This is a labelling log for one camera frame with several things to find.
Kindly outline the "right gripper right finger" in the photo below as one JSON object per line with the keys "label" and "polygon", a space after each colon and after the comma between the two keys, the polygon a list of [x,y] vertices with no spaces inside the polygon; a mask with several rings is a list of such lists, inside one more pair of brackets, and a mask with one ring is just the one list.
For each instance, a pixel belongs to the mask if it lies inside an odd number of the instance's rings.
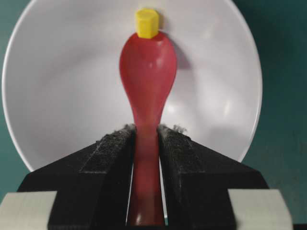
{"label": "right gripper right finger", "polygon": [[170,229],[292,229],[280,191],[258,170],[164,125],[158,134]]}

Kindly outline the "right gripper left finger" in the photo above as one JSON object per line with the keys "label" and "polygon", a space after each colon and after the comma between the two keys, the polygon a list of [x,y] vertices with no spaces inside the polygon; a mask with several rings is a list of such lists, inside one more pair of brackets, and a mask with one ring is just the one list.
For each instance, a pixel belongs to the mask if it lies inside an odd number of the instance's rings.
{"label": "right gripper left finger", "polygon": [[0,205],[3,230],[109,230],[126,226],[136,128],[125,125],[96,143],[24,177]]}

